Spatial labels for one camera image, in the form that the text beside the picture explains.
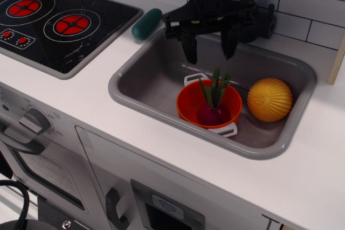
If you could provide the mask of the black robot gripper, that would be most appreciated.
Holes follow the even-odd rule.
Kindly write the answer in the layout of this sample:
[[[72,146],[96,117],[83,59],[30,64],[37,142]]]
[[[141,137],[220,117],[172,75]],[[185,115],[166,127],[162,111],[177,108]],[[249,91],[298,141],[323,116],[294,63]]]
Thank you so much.
[[[227,60],[234,56],[239,29],[251,26],[257,5],[254,0],[188,0],[184,6],[163,15],[165,36],[181,39],[189,63],[197,62],[196,35],[221,32]]]

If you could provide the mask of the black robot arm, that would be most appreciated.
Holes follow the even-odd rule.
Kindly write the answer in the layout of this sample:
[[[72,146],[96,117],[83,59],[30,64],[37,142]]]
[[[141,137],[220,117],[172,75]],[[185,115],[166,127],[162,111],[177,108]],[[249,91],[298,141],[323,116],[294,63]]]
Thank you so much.
[[[197,62],[196,36],[219,32],[222,50],[230,59],[246,30],[254,24],[254,0],[189,0],[186,5],[163,15],[165,36],[181,42],[188,62]]]

